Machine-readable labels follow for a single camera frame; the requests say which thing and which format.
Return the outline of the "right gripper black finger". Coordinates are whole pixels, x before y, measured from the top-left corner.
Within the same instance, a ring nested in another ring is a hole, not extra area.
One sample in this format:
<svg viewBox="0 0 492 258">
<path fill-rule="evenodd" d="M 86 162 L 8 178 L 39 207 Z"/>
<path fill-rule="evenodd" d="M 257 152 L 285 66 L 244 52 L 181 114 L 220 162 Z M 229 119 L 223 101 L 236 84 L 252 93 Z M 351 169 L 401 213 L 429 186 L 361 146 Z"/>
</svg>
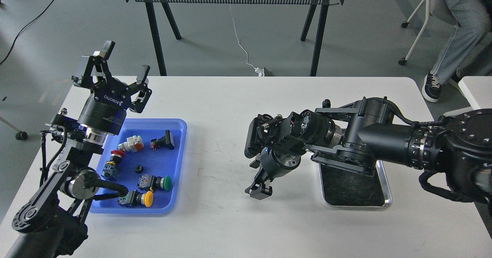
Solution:
<svg viewBox="0 0 492 258">
<path fill-rule="evenodd" d="M 244 190 L 245 193 L 249 194 L 250 197 L 265 197 L 265 181 L 266 181 L 266 172 L 264 169 L 260 169 L 253 183 Z"/>
<path fill-rule="evenodd" d="M 272 178 L 271 178 L 271 177 L 269 177 L 269 176 L 266 174 L 266 181 L 265 181 L 265 185 L 266 185 L 266 188 L 265 188 L 265 194 L 266 194 L 266 196 L 265 196 L 265 197 L 256 197 L 256 199 L 257 199 L 257 200 L 263 200 L 263 199 L 265 199 L 265 198 L 267 198 L 267 197 L 270 197 L 270 196 L 272 195 L 272 193 L 273 193 L 273 189 L 272 189 L 272 187 L 271 187 L 271 185 L 270 185 L 271 181 L 272 181 Z"/>
</svg>

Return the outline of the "black Robotiq body image right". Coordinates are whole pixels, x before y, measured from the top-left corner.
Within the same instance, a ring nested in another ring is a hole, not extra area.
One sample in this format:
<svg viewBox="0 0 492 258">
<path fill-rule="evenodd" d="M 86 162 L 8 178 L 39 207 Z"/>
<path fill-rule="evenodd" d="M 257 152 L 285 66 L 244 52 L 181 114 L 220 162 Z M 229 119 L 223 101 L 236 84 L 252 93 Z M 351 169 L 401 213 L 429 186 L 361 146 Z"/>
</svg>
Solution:
<svg viewBox="0 0 492 258">
<path fill-rule="evenodd" d="M 254 177 L 256 180 L 273 180 L 283 177 L 296 169 L 300 165 L 300 162 L 300 156 L 281 153 L 280 151 L 265 147 L 255 156 L 255 160 L 250 163 L 250 167 L 259 168 Z"/>
</svg>

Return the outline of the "black Robotiq body image left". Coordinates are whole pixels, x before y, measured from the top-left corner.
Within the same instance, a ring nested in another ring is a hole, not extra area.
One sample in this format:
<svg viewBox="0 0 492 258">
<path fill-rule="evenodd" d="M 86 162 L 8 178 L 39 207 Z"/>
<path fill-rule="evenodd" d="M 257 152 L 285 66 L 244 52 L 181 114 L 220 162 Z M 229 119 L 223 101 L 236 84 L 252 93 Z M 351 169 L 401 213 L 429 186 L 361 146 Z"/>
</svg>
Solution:
<svg viewBox="0 0 492 258">
<path fill-rule="evenodd" d="M 112 135 L 118 135 L 127 115 L 129 100 L 123 100 L 128 84 L 116 82 L 110 89 L 91 91 L 77 123 Z"/>
</svg>

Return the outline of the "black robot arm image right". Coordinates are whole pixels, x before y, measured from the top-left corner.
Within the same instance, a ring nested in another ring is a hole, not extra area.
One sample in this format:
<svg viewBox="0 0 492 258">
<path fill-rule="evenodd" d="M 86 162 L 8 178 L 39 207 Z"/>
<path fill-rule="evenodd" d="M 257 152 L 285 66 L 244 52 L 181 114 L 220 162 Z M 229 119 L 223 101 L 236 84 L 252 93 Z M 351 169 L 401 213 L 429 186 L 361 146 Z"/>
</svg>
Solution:
<svg viewBox="0 0 492 258">
<path fill-rule="evenodd" d="M 456 202 L 491 206 L 491 109 L 438 121 L 405 118 L 387 98 L 363 98 L 339 108 L 325 99 L 315 111 L 253 118 L 244 154 L 258 169 L 245 189 L 250 197 L 270 197 L 274 179 L 297 168 L 301 156 L 327 168 L 374 177 L 376 162 L 423 170 L 421 187 Z"/>
</svg>

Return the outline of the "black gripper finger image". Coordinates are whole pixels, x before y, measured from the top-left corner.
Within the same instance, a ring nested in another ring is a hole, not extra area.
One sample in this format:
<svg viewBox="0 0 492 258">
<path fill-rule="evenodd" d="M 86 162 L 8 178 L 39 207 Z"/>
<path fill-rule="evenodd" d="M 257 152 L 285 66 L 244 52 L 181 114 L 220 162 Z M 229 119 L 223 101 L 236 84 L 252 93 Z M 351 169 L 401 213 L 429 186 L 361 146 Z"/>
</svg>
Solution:
<svg viewBox="0 0 492 258">
<path fill-rule="evenodd" d="M 152 90 L 148 88 L 149 71 L 150 66 L 143 65 L 136 82 L 128 85 L 124 92 L 124 104 L 131 112 L 141 114 L 152 94 Z"/>
<path fill-rule="evenodd" d="M 81 67 L 77 74 L 71 77 L 73 85 L 86 88 L 92 93 L 112 93 L 114 78 L 109 71 L 107 61 L 114 46 L 114 41 L 105 41 L 102 50 L 95 51 L 93 55 L 83 55 Z"/>
</svg>

